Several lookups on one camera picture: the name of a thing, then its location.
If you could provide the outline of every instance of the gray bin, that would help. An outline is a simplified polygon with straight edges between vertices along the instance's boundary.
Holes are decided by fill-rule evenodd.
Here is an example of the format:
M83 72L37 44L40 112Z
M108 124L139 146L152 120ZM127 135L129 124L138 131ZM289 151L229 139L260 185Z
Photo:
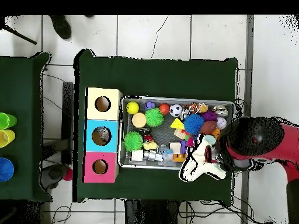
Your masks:
M126 151L123 138L129 131L138 131L138 128L133 126L131 122L132 115L126 111L127 103L134 101L139 104L139 112L145 112L145 103L147 101L154 102L158 107L161 103L167 103L170 106L173 104L180 104L181 106L190 104L192 102L204 103L208 105L209 109L212 109L216 105L223 105L228 110L228 116L226 117L227 124L231 123L235 118L235 104L230 101L216 101L216 100L189 100L189 99L176 99L176 98L161 98L161 97L147 97L141 96L139 99L123 97L121 100L121 107L123 109L123 119L120 121L119 126L119 150L118 150L118 163L121 167L132 167L132 168L145 168L145 169L172 169L179 170L182 166L182 162L158 162L151 160L143 160L142 162L131 161L131 152ZM169 142L179 142L180 139L173 133L175 129L170 128L171 124L175 120L170 114L164 116L163 123L158 127L149 127L151 129L151 135L158 145L165 144L168 146Z

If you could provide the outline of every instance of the box hole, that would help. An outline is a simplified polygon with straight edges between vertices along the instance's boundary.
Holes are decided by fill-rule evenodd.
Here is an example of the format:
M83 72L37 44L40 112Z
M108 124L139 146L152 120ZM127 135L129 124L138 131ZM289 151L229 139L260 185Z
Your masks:
M92 170L96 173L96 174L104 174L107 172L108 170L108 164L105 160L96 160L93 164L92 164Z
M101 96L96 99L95 107L98 111L105 112L111 108L111 102L106 96Z
M106 127L96 127L93 130L91 137L95 144L105 146L111 140L111 132Z

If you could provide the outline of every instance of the dark green tablecloth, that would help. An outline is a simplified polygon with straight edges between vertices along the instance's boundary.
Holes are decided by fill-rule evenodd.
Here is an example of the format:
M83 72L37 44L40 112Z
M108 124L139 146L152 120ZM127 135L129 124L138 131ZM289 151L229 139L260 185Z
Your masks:
M120 168L114 184L82 183L85 88L119 89L124 95L235 100L235 58L210 60L144 60L94 57L82 50L74 60L75 108L79 104L78 178L74 193L84 198L231 201L231 176L215 180L208 175L192 183L178 178L178 171Z
M39 185L41 162L41 70L50 55L0 57L0 112L18 118L16 138L0 148L0 157L15 167L13 177L0 182L0 199L50 201Z

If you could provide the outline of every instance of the cup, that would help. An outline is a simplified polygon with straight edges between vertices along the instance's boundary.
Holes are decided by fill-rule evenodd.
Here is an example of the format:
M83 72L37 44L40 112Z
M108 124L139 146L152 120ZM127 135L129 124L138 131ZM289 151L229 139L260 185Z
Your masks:
M13 127L17 123L17 118L13 115L0 113L0 130L5 130L9 127Z
M14 171L12 162L7 158L0 157L0 182L10 180Z
M7 144L15 139L16 135L9 129L0 130L0 148L5 147Z

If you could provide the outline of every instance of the yellow triangle block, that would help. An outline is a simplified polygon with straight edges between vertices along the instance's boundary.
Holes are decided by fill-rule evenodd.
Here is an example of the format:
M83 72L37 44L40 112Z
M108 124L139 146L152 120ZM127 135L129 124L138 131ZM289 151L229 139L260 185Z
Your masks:
M184 124L178 118L176 118L174 120L174 122L171 124L171 128L173 128L173 129L181 129L181 130L185 129Z

